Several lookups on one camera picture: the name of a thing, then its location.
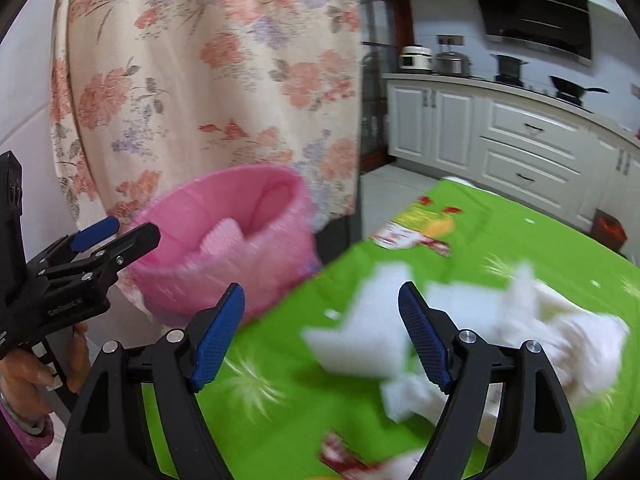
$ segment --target rice cooker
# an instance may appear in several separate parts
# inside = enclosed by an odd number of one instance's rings
[[[433,72],[433,54],[430,48],[412,45],[402,49],[400,70],[431,73]]]

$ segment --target metal screw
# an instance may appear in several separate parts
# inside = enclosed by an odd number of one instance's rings
[[[458,337],[460,338],[460,341],[462,341],[463,343],[469,343],[469,344],[475,343],[476,340],[478,339],[478,337],[476,336],[476,333],[471,332],[471,330],[463,330],[458,334]]]
[[[166,340],[169,343],[179,343],[183,339],[184,332],[182,330],[171,330],[171,332],[166,335]]]
[[[542,345],[537,342],[537,341],[527,341],[525,343],[525,346],[527,347],[527,350],[529,350],[529,352],[533,352],[534,354],[539,354],[542,350]]]
[[[105,354],[113,354],[118,349],[117,341],[107,341],[104,345],[102,345],[102,351]]]

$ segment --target bracelet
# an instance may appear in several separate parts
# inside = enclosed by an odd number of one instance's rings
[[[35,424],[33,424],[32,422],[29,422],[28,420],[24,420],[20,415],[14,412],[11,406],[9,406],[9,402],[6,400],[6,397],[4,396],[4,393],[2,392],[1,388],[0,388],[0,404],[2,404],[2,407],[4,408],[6,414],[9,415],[9,417],[11,417],[11,420],[14,421],[14,423],[18,426],[18,428],[20,428],[25,433],[33,436],[38,436],[44,431],[45,418],[42,417]]]

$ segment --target cabinet drawer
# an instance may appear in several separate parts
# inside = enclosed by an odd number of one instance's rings
[[[480,139],[479,181],[563,217],[580,174],[546,158],[500,142]]]
[[[577,171],[589,140],[576,124],[498,101],[489,102],[488,128],[480,134]]]

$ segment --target blue gripper pad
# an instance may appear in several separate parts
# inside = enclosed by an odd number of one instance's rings
[[[415,350],[418,352],[427,377],[443,393],[448,393],[452,378],[449,373],[447,349],[427,318],[421,305],[422,302],[416,298],[415,294],[408,283],[400,288],[398,294],[400,316]]]
[[[94,245],[116,234],[119,228],[120,222],[118,219],[115,216],[107,216],[97,224],[77,233],[69,245],[69,249],[75,253],[84,253]]]
[[[244,290],[238,285],[220,306],[218,314],[196,348],[196,365],[190,377],[196,393],[216,378],[226,351],[240,325],[242,314],[244,314]]]

